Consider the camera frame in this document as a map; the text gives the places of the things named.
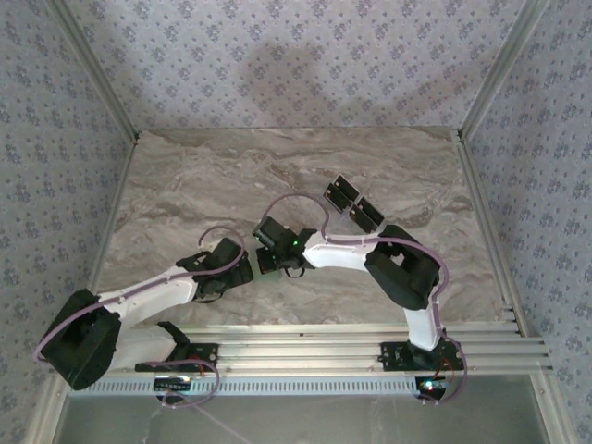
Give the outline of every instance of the gray marble tabletop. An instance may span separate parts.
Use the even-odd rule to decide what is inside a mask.
[[[388,221],[436,249],[450,267],[441,296],[445,321],[494,321],[501,298],[450,138],[429,129],[210,129],[144,132],[131,161],[105,256],[99,289],[155,276],[199,251],[209,227],[231,225],[244,237],[255,281],[214,303],[190,303],[151,319],[220,324],[400,323],[402,309],[370,276],[311,270],[300,279],[259,275],[251,232],[267,205],[298,190],[321,196],[338,174]],[[315,203],[280,203],[272,216],[295,231],[323,220]],[[331,211],[328,232],[362,234]],[[228,234],[214,231],[214,247]]]

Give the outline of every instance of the glass panel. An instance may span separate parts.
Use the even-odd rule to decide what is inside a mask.
[[[528,376],[472,376],[450,404],[411,397],[218,397],[207,412],[252,444],[548,442]],[[156,398],[69,398],[55,444],[241,442]]]

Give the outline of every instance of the blue floral wallpaper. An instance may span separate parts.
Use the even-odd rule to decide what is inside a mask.
[[[555,1],[470,141],[526,314],[592,443],[592,4]]]
[[[86,286],[130,142],[40,0],[0,2],[0,442],[46,370],[34,345]]]
[[[137,130],[459,128],[524,0],[69,0]]]

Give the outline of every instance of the robotic arm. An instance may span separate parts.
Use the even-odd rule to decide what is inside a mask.
[[[383,237],[419,243],[402,228],[388,225],[377,235],[325,237],[320,231],[305,228],[296,235],[266,216],[253,235],[264,245],[257,250],[262,274],[279,268],[287,274],[289,269],[301,269],[303,274],[306,269],[327,266],[370,273],[387,296],[402,307],[413,359],[418,365],[431,365],[434,357],[430,354],[441,341],[429,300],[438,284],[439,265],[413,247],[376,242]],[[402,258],[399,265],[393,261],[396,258]]]
[[[191,276],[191,272],[207,272],[228,265],[240,252],[238,244],[224,238],[212,252],[201,252],[181,259],[162,275],[131,287],[97,296],[86,289],[76,291],[45,336],[70,316],[94,304],[117,297],[120,299],[81,315],[59,330],[43,347],[43,357],[75,390],[86,389],[108,370],[134,368],[135,364],[147,361],[174,361],[191,357],[190,344],[172,324],[159,323],[158,327],[148,330],[132,327],[167,308],[187,302],[215,301],[205,298],[215,294],[219,298],[224,291],[251,282],[253,271],[247,252],[225,272]],[[179,274],[189,276],[171,279]],[[137,294],[133,297],[123,297],[134,292]]]
[[[416,248],[377,239],[397,238],[416,244],[404,230],[391,225],[378,235],[331,236],[327,240],[316,229],[306,228],[297,235],[266,216],[253,235],[264,245],[256,252],[262,274],[283,268],[287,274],[288,270],[300,269],[302,275],[306,269],[326,266],[370,273],[388,297],[404,310],[410,330],[408,351],[414,366],[431,368],[434,362],[439,362],[444,339],[438,332],[429,300],[438,284],[438,263]],[[139,364],[145,362],[163,362],[158,370],[166,370],[166,361],[199,356],[194,344],[170,323],[159,323],[148,329],[133,327],[166,308],[187,302],[212,302],[216,299],[205,299],[206,296],[221,295],[251,282],[253,271],[246,252],[239,262],[222,273],[191,276],[191,272],[215,273],[240,253],[239,245],[224,238],[212,252],[181,259],[164,274],[140,284],[96,296],[88,290],[75,292],[46,336],[70,316],[84,312],[93,304],[115,301],[80,315],[59,330],[42,348],[43,357],[73,389],[85,389],[109,370],[156,370]],[[397,264],[393,258],[402,261]],[[170,370],[194,371],[194,368]]]

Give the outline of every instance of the black plastic housing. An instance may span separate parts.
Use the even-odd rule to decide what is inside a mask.
[[[261,273],[281,268],[313,268],[303,252],[306,242],[315,233],[315,229],[305,228],[297,235],[291,229],[282,227],[273,217],[264,217],[253,231],[254,237],[265,246],[257,250]]]
[[[234,240],[223,238],[214,250],[202,252],[180,259],[176,266],[185,268],[187,271],[216,270],[234,261],[241,247]],[[249,254],[244,252],[239,262],[230,270],[210,276],[194,276],[193,280],[199,284],[195,298],[203,298],[207,294],[222,294],[227,290],[248,284],[253,280],[253,269],[249,263]]]
[[[388,225],[380,237],[417,242],[404,229]],[[401,265],[392,257],[403,255]],[[364,266],[392,301],[408,310],[425,310],[438,284],[439,265],[427,254],[396,243],[379,243],[366,256]]]
[[[83,308],[99,301],[90,291],[72,294],[44,336]],[[75,390],[96,382],[109,368],[116,350],[119,315],[99,308],[62,329],[43,348],[42,355]]]

